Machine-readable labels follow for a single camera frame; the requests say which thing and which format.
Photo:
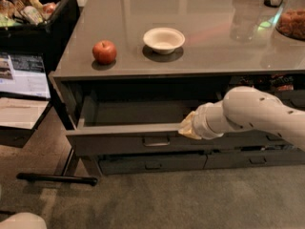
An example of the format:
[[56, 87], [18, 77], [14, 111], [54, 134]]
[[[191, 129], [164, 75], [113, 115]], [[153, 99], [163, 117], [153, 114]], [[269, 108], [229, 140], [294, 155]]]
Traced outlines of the white robot base corner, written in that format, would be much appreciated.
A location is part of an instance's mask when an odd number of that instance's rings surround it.
[[1, 221], [0, 229], [47, 229], [47, 224], [35, 214], [18, 213]]

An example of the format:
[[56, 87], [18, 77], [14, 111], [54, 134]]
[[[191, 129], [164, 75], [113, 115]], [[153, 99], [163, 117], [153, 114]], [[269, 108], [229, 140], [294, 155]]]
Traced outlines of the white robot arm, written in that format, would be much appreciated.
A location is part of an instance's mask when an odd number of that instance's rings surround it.
[[252, 87], [229, 90], [221, 101], [200, 105], [180, 123], [178, 132], [192, 139], [258, 130], [305, 150], [305, 112], [284, 105]]

